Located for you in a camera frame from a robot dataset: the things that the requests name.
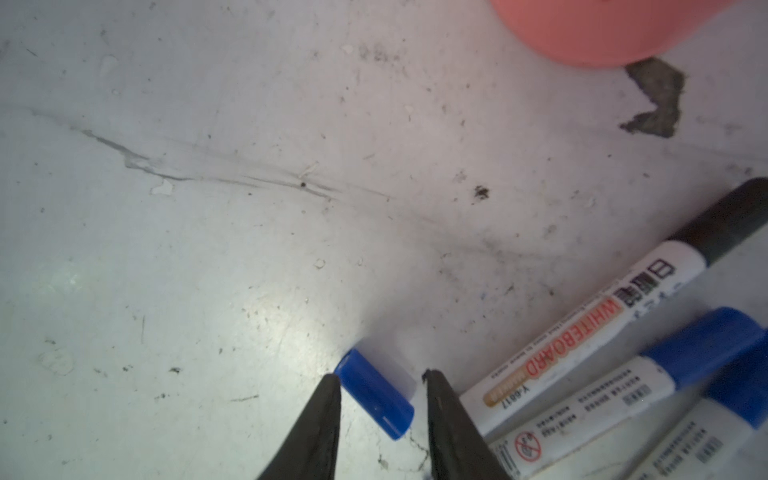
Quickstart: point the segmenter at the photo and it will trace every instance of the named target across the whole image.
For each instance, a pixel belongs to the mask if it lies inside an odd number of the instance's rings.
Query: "red label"
[[[526,462],[535,462],[541,457],[541,443],[531,432],[523,432],[518,435],[515,439],[515,450]]]

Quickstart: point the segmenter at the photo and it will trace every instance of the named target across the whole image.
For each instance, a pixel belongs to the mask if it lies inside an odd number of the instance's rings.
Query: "whiteboard marker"
[[[712,478],[768,418],[768,341],[729,365],[628,480]]]
[[[768,178],[754,178],[677,231],[461,395],[486,436],[629,323],[675,294],[768,221]]]
[[[493,442],[491,451],[512,480],[526,480],[763,338],[765,331],[747,315],[714,310]]]

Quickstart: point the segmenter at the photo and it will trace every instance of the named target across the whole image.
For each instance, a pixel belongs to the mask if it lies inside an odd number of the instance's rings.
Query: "marker label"
[[[525,480],[675,391],[653,360],[637,356],[493,442],[512,480]]]
[[[490,433],[706,268],[704,258],[693,247],[674,240],[663,242],[626,275],[461,395],[480,434]]]
[[[708,478],[743,447],[755,431],[712,399],[701,399],[628,480]]]

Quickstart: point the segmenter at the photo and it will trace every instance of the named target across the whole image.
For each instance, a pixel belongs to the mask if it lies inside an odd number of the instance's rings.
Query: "barcode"
[[[518,480],[518,478],[520,478],[520,470],[518,469],[518,466],[515,465],[515,461],[512,460],[512,457],[509,455],[509,450],[507,450],[507,442],[504,442],[503,445],[496,447],[496,458],[500,460],[499,463],[502,464],[502,467],[504,467],[507,475],[512,477],[512,480]]]
[[[698,458],[701,463],[707,463],[722,446],[723,443],[720,440],[716,437],[710,437],[710,439],[707,440],[707,443],[705,443],[704,446],[701,447],[701,450],[696,454],[696,458]]]
[[[623,396],[621,399],[624,400],[624,403],[626,403],[627,406],[630,406],[633,403],[635,403],[637,400],[644,399],[649,395],[650,395],[650,387],[648,385],[641,385],[639,389]]]

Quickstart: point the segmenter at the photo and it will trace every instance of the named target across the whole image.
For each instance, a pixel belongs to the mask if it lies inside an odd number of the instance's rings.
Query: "black marker cap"
[[[669,240],[691,245],[710,266],[766,223],[768,178],[753,178],[721,198]]]

